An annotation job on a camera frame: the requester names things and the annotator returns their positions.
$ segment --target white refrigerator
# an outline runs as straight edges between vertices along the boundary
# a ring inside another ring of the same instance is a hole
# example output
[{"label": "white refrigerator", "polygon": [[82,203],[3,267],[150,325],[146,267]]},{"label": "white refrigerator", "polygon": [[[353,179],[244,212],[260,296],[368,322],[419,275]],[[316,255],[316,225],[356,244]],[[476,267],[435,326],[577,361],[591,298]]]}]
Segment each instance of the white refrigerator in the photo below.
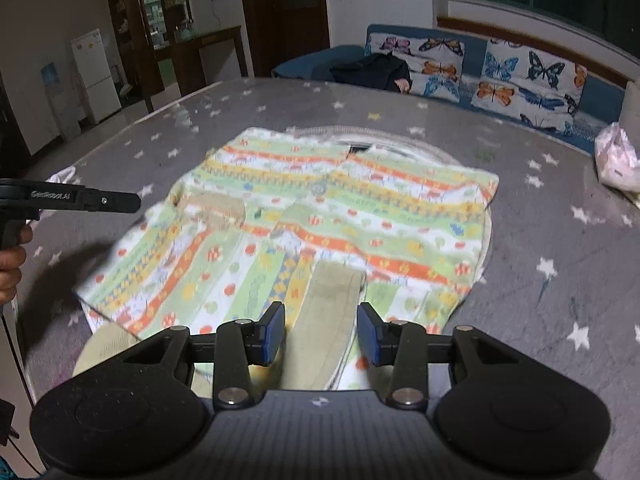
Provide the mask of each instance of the white refrigerator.
[{"label": "white refrigerator", "polygon": [[113,85],[111,70],[104,53],[100,30],[71,41],[82,87],[82,104],[91,122],[99,123],[122,107]]}]

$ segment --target orange butterfly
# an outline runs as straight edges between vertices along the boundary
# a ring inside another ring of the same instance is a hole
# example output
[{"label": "orange butterfly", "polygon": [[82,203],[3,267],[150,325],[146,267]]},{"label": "orange butterfly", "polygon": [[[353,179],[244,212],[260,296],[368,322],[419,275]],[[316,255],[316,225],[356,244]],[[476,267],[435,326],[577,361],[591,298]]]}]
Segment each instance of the orange butterfly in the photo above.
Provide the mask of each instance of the orange butterfly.
[{"label": "orange butterfly", "polygon": [[505,86],[490,85],[489,83],[484,82],[481,82],[478,85],[479,98],[484,99],[490,95],[491,101],[493,102],[494,97],[497,97],[504,106],[509,106],[511,104],[511,98],[515,93],[516,91],[513,88],[507,88]]},{"label": "orange butterfly", "polygon": [[452,81],[458,80],[458,70],[452,64],[442,65],[442,63],[435,64],[433,61],[427,61],[422,69],[423,74],[442,74],[444,77],[448,77]]},{"label": "orange butterfly", "polygon": [[574,85],[576,88],[580,88],[587,81],[587,71],[582,65],[575,64],[575,77]]}]

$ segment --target finger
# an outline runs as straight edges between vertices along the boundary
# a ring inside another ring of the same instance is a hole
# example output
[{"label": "finger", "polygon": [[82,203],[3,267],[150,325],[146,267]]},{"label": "finger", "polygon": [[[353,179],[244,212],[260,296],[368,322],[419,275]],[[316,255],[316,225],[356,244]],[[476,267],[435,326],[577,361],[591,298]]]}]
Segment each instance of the finger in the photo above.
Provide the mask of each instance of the finger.
[{"label": "finger", "polygon": [[0,270],[17,269],[27,259],[27,251],[24,247],[17,246],[0,251]]},{"label": "finger", "polygon": [[7,290],[0,290],[0,304],[9,303],[13,298],[15,298],[16,292],[17,290],[14,286]]},{"label": "finger", "polygon": [[3,270],[0,272],[0,290],[12,288],[20,283],[22,273],[20,269]]},{"label": "finger", "polygon": [[33,230],[30,225],[25,225],[22,229],[20,229],[20,234],[18,234],[18,242],[21,244],[28,244],[33,240]]}]

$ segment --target pink plastic bag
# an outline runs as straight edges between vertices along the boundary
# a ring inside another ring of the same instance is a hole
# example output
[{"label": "pink plastic bag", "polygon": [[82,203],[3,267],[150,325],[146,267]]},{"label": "pink plastic bag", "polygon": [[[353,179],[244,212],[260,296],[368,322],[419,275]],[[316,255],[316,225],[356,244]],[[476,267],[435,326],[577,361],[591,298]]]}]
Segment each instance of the pink plastic bag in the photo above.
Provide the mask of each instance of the pink plastic bag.
[{"label": "pink plastic bag", "polygon": [[640,161],[618,123],[611,123],[598,134],[595,148],[598,178],[602,184],[640,192]]}]

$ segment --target butterfly cushion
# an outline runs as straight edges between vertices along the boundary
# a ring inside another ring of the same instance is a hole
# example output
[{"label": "butterfly cushion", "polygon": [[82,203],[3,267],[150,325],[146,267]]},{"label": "butterfly cushion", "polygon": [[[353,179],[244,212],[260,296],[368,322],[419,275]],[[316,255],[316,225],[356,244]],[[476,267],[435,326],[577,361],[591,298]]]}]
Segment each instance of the butterfly cushion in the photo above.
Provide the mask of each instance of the butterfly cushion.
[{"label": "butterfly cushion", "polygon": [[460,102],[464,43],[373,33],[367,41],[365,54],[375,52],[392,52],[407,63],[412,80],[411,94]]},{"label": "butterfly cushion", "polygon": [[482,76],[472,106],[516,119],[531,128],[570,135],[574,117],[568,102],[555,92],[530,90],[511,81]]},{"label": "butterfly cushion", "polygon": [[538,86],[568,95],[577,106],[587,79],[587,69],[580,64],[504,40],[489,40],[484,55],[482,76],[515,80],[526,88]]}]

